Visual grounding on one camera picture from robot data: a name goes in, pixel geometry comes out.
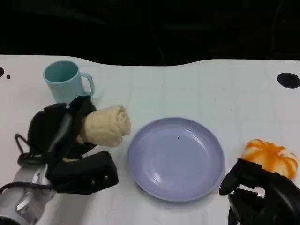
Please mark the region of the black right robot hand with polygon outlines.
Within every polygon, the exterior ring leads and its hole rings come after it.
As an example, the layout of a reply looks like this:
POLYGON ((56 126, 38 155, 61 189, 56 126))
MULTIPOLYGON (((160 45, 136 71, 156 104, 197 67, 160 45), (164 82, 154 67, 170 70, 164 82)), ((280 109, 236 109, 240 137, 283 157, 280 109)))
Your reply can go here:
POLYGON ((298 225, 300 190, 286 176, 239 158, 219 194, 228 196, 230 225, 298 225))

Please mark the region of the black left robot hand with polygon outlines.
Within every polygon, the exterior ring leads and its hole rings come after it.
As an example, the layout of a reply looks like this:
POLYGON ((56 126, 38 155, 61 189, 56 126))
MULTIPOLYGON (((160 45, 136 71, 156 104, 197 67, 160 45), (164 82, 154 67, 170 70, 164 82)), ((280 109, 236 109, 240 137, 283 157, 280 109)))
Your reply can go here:
POLYGON ((32 118, 28 130, 28 143, 33 154, 45 154, 55 135, 58 133, 63 118, 71 116, 71 126, 66 136, 56 145, 53 156, 56 158, 81 158, 95 148, 92 143, 80 143, 77 140, 83 127, 83 119, 95 111, 90 96, 76 97, 70 104, 55 103, 37 112, 32 118))

